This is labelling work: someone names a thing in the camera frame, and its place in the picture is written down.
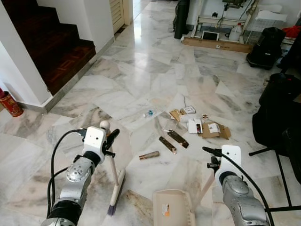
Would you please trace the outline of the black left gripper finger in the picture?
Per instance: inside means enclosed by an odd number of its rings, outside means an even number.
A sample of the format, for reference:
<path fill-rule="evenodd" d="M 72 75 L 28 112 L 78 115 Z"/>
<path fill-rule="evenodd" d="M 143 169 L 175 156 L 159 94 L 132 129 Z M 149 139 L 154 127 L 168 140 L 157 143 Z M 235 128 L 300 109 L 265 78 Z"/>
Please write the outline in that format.
<path fill-rule="evenodd" d="M 114 129 L 110 134 L 108 134 L 105 140 L 105 148 L 111 148 L 114 140 L 118 137 L 120 133 L 119 129 Z"/>

